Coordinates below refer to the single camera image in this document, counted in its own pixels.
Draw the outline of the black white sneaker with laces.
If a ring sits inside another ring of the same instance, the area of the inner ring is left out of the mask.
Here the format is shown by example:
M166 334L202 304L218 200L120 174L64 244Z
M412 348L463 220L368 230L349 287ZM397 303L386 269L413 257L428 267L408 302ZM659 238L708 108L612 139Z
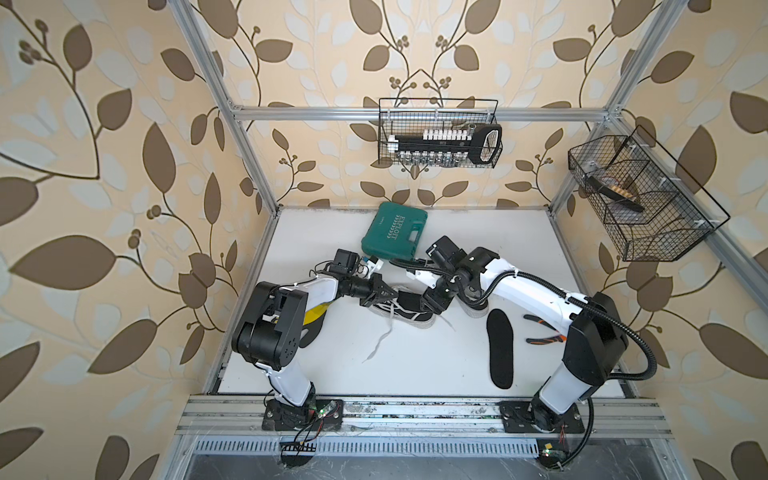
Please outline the black white sneaker with laces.
M399 290L394 299L385 300L367 307L367 309L386 320L387 330L378 338L375 346L363 360L367 363L379 352L384 341L393 333L396 321L411 327L426 330L431 328L437 320L444 322L451 330L455 330L453 324L443 315L429 310L421 303L422 295L404 286Z

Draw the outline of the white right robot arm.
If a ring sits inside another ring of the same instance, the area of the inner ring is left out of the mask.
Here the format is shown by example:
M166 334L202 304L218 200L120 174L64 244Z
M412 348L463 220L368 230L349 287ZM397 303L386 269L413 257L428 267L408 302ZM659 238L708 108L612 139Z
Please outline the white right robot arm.
M458 299L468 312L488 311L493 296L514 303L527 315L550 326L563 342L560 363L533 395L526 422L551 432L575 404L588 400L607 381L629 345L629 334L609 297L568 292L510 264L484 247L467 253L443 236L426 250L431 270L425 302L442 307Z

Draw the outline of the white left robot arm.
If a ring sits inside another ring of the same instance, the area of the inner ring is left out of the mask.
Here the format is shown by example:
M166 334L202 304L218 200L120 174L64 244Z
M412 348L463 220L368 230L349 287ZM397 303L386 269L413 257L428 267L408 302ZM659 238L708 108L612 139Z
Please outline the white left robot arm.
M319 425L338 430L344 401L318 398L314 384L294 361L306 314L342 297L370 307L398 298L380 274L319 275L312 280L278 285L260 282L248 300L231 337L231 349L266 376L274 398L266 402L265 431L306 431Z

